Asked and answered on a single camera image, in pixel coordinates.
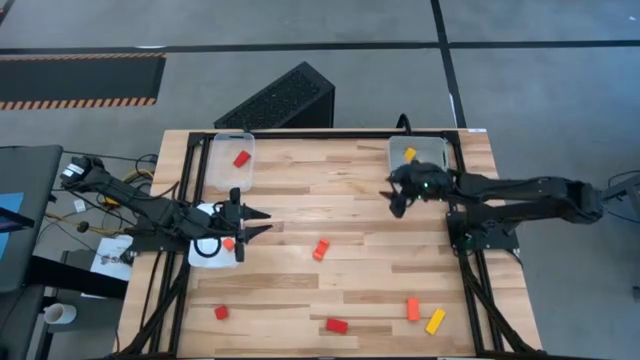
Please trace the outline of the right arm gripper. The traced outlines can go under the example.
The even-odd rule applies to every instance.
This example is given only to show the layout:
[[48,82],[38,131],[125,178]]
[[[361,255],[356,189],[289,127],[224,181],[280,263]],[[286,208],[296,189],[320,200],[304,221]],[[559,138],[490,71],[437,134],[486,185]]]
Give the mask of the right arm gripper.
[[447,171],[417,160],[393,170],[387,182],[391,189],[379,194],[390,199],[390,211],[396,218],[404,216],[407,201],[442,198],[453,190],[453,179]]

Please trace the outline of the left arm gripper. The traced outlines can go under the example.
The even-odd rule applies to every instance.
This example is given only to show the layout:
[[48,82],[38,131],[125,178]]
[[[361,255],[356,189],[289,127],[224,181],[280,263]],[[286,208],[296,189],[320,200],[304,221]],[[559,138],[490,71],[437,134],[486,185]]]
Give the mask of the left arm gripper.
[[270,217],[270,214],[243,205],[239,188],[230,190],[228,200],[219,201],[213,205],[213,226],[223,233],[223,237],[234,238],[234,255],[238,263],[245,260],[245,244],[272,228],[271,224],[243,228],[243,221]]

